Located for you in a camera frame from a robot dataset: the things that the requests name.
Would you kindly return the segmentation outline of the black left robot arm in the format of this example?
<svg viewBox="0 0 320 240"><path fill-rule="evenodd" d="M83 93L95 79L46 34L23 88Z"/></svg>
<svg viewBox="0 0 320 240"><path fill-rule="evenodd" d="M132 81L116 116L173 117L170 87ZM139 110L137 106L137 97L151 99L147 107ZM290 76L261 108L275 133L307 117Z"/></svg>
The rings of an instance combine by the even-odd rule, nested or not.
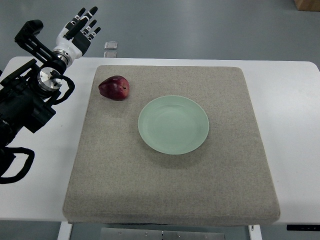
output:
<svg viewBox="0 0 320 240"><path fill-rule="evenodd" d="M20 181L29 172L35 152L9 147L22 128L35 133L54 115L53 105L64 102L74 91L74 82L64 76L71 59L61 50L51 51L37 35L43 23L27 21L14 41L33 59L1 81L0 91L0 183Z"/></svg>

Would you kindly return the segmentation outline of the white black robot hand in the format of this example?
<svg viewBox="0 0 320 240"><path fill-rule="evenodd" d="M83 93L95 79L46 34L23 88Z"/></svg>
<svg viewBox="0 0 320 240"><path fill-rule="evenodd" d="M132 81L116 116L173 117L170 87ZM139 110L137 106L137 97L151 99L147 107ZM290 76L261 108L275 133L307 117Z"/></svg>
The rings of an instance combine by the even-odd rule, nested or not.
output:
<svg viewBox="0 0 320 240"><path fill-rule="evenodd" d="M89 11L82 8L59 33L53 53L64 59L68 66L85 55L100 32L101 28L96 26L97 20L93 19L97 11L96 6Z"/></svg>

